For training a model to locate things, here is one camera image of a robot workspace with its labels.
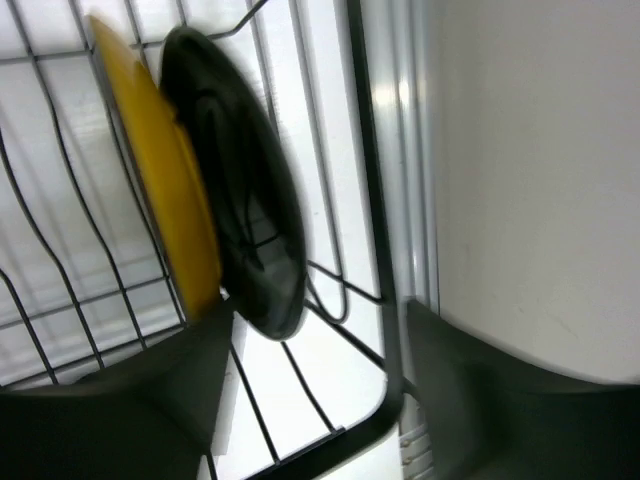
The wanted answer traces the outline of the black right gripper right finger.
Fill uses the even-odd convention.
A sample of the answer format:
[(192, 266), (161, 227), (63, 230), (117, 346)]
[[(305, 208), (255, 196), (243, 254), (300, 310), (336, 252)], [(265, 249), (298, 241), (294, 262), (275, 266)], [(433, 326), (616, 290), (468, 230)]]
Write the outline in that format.
[(436, 478), (638, 478), (638, 385), (553, 372), (405, 309)]

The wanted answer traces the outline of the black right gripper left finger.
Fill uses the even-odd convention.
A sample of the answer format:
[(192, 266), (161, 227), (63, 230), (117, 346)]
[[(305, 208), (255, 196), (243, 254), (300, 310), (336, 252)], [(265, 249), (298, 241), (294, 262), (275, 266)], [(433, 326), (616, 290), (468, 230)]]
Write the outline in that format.
[(194, 479), (209, 453), (234, 308), (75, 383), (1, 393), (4, 479)]

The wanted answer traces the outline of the yellow patterned plate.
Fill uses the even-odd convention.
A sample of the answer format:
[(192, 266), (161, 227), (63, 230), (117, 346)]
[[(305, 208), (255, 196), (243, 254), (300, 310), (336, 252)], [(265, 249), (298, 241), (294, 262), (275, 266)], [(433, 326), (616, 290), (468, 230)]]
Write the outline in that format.
[(124, 39), (97, 15), (89, 15), (87, 23), (151, 224), (183, 312), (195, 324), (221, 300), (222, 266), (191, 140)]

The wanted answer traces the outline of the black plate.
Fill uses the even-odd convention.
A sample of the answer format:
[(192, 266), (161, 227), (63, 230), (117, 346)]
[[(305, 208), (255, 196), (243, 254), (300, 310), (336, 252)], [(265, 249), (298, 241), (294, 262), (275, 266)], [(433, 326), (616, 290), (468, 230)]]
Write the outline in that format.
[(307, 238), (301, 196), (267, 112), (226, 52), (189, 26), (165, 39), (160, 86), (194, 146), (223, 288), (262, 335), (291, 338), (302, 322)]

